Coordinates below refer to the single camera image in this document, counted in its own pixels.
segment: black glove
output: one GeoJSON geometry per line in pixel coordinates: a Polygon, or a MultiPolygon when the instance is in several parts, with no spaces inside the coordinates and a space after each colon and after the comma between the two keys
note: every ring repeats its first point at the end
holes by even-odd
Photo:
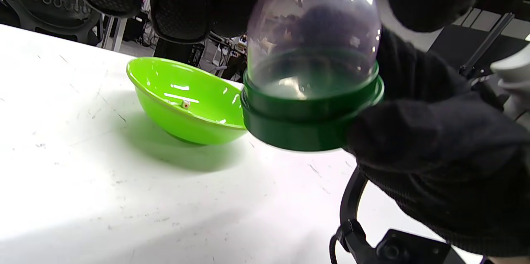
{"type": "Polygon", "coordinates": [[[530,255],[530,134],[439,58],[387,30],[381,41],[389,100],[362,111],[348,132],[360,171],[457,247],[530,255]]]}

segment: mesh chair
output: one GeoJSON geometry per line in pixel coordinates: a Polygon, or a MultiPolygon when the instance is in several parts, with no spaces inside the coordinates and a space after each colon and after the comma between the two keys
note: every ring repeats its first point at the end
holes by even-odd
{"type": "MultiPolygon", "coordinates": [[[[91,29],[100,22],[101,13],[83,0],[3,0],[18,15],[25,30],[88,44],[91,29]]],[[[98,24],[98,42],[102,37],[98,24]]]]}

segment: clear plastic dome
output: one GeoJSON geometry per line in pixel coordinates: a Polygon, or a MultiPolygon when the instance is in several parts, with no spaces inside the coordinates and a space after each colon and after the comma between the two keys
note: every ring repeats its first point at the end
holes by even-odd
{"type": "Polygon", "coordinates": [[[321,99],[373,80],[375,0],[259,0],[248,23],[248,79],[284,99],[321,99]]]}

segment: black equipment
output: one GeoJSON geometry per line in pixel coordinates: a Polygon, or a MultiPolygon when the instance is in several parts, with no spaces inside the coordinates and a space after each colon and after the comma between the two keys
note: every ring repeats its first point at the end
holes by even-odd
{"type": "Polygon", "coordinates": [[[234,75],[239,75],[236,82],[243,82],[243,76],[247,66],[246,55],[238,53],[236,56],[231,56],[226,64],[226,69],[221,74],[222,79],[231,80],[234,75]]]}
{"type": "Polygon", "coordinates": [[[179,44],[159,39],[153,56],[199,66],[204,44],[179,44]]]}
{"type": "Polygon", "coordinates": [[[101,13],[83,0],[0,1],[2,23],[84,44],[102,40],[101,13]],[[98,28],[97,36],[94,27],[98,28]]]}
{"type": "MultiPolygon", "coordinates": [[[[104,19],[104,27],[108,24],[109,17],[104,19]]],[[[123,32],[123,41],[136,41],[144,35],[144,27],[148,22],[149,18],[147,13],[140,12],[134,18],[127,19],[127,24],[125,24],[125,31],[123,32]]],[[[110,29],[110,37],[114,37],[116,33],[118,21],[114,21],[112,28],[110,29]]]]}

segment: green bowl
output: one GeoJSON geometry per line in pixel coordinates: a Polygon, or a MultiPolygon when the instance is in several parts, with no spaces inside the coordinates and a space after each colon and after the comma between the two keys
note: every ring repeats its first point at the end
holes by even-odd
{"type": "Polygon", "coordinates": [[[162,58],[138,58],[127,76],[145,113],[169,134],[187,142],[216,145],[246,133],[241,91],[198,68],[162,58]]]}

